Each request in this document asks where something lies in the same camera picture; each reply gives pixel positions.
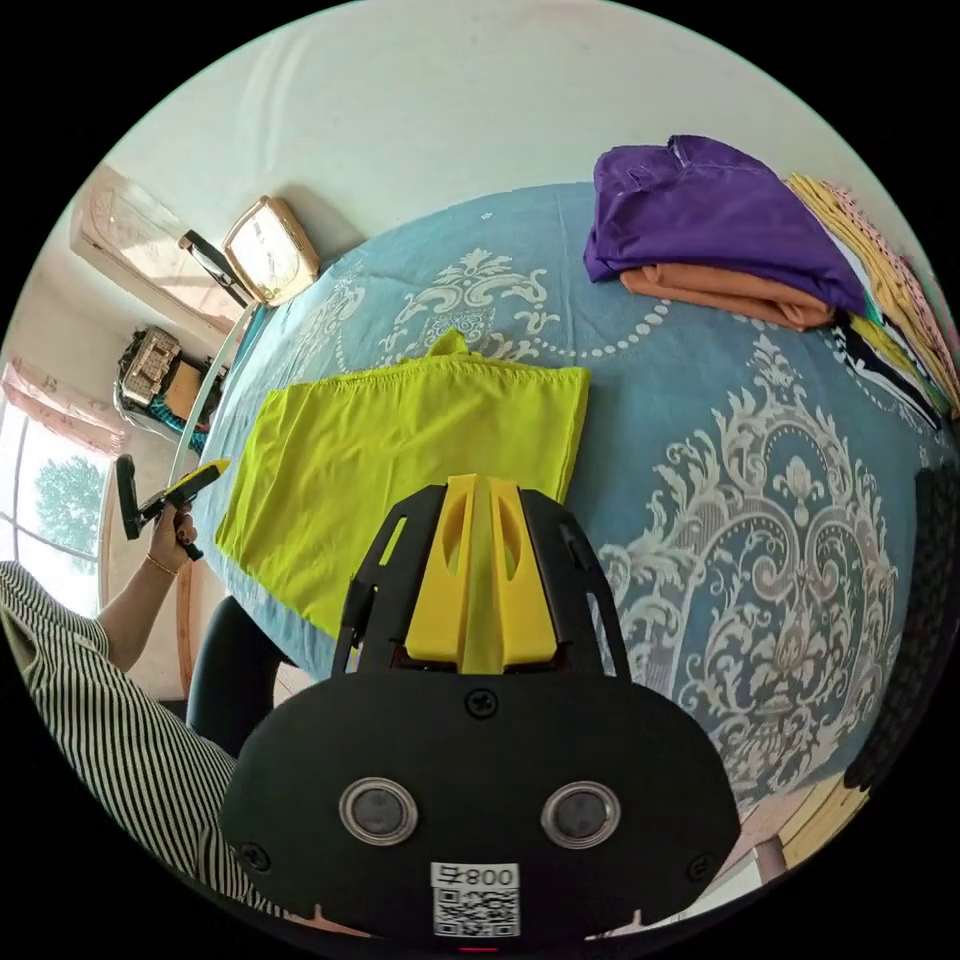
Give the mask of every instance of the screw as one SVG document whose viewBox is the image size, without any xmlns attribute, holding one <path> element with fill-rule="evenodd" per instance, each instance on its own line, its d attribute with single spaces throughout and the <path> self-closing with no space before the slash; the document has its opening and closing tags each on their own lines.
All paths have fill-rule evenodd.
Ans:
<svg viewBox="0 0 960 960">
<path fill-rule="evenodd" d="M 270 869 L 270 858 L 266 851 L 255 843 L 245 843 L 240 848 L 240 855 L 247 861 L 250 869 L 257 873 L 266 873 Z"/>
<path fill-rule="evenodd" d="M 716 865 L 717 858 L 712 853 L 701 853 L 687 864 L 687 879 L 701 883 Z"/>
<path fill-rule="evenodd" d="M 471 690 L 466 699 L 467 713 L 477 720 L 486 720 L 497 712 L 497 698 L 492 690 Z"/>
</svg>

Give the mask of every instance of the bracelet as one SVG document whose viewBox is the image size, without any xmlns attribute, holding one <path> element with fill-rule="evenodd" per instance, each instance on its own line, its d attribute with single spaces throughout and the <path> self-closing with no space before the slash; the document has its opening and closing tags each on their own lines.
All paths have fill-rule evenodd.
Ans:
<svg viewBox="0 0 960 960">
<path fill-rule="evenodd" d="M 148 559 L 155 567 L 158 567 L 158 568 L 161 569 L 164 573 L 166 573 L 166 574 L 168 574 L 169 576 L 171 576 L 171 577 L 173 577 L 174 579 L 176 579 L 176 576 L 177 576 L 177 571 L 176 571 L 176 570 L 171 570 L 169 567 L 165 567 L 159 560 L 154 560 L 154 558 L 150 555 L 149 552 L 147 553 L 147 559 Z"/>
</svg>

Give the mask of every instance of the black leg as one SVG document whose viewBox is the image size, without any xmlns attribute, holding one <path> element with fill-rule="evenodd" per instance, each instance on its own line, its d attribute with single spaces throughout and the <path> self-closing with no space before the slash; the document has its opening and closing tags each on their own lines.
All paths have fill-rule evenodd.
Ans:
<svg viewBox="0 0 960 960">
<path fill-rule="evenodd" d="M 290 661 L 234 597 L 214 611 L 194 665 L 187 726 L 232 757 L 273 709 L 281 663 Z"/>
</svg>

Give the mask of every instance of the yellow cloth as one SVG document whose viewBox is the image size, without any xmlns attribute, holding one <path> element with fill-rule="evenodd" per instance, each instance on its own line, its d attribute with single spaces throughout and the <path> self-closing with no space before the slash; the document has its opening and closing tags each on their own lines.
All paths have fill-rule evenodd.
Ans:
<svg viewBox="0 0 960 960">
<path fill-rule="evenodd" d="M 566 496 L 588 370 L 490 360 L 451 331 L 430 355 L 267 395 L 217 546 L 335 635 L 350 578 L 399 500 L 457 474 Z"/>
<path fill-rule="evenodd" d="M 923 360 L 930 376 L 949 398 L 954 413 L 960 410 L 960 380 L 956 371 L 952 365 L 948 369 L 937 354 L 909 294 L 899 283 L 883 252 L 837 206 L 835 198 L 823 183 L 795 173 L 787 179 L 786 184 L 824 227 L 860 258 L 870 277 L 873 295 L 880 308 L 896 324 L 897 329 Z"/>
</svg>

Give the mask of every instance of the yellow plastic part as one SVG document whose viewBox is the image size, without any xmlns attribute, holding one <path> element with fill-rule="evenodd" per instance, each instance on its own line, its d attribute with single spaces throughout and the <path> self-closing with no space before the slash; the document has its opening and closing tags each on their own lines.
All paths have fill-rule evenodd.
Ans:
<svg viewBox="0 0 960 960">
<path fill-rule="evenodd" d="M 490 480 L 490 515 L 503 669 L 549 662 L 557 638 L 515 483 Z"/>
<path fill-rule="evenodd" d="M 226 472 L 227 467 L 230 466 L 229 457 L 221 457 L 219 460 L 211 460 L 209 463 L 205 463 L 202 467 L 197 467 L 192 473 L 188 473 L 185 477 L 181 477 L 172 487 L 167 487 L 164 490 L 164 493 L 172 493 L 178 487 L 182 487 L 185 483 L 188 483 L 192 480 L 198 473 L 203 473 L 205 470 L 209 470 L 211 467 L 217 468 L 217 477 L 222 477 Z"/>
<path fill-rule="evenodd" d="M 471 531 L 478 477 L 450 477 L 433 545 L 407 630 L 407 655 L 459 670 L 466 643 Z"/>
<path fill-rule="evenodd" d="M 470 674 L 553 658 L 553 621 L 515 483 L 447 481 L 406 649 Z"/>
</svg>

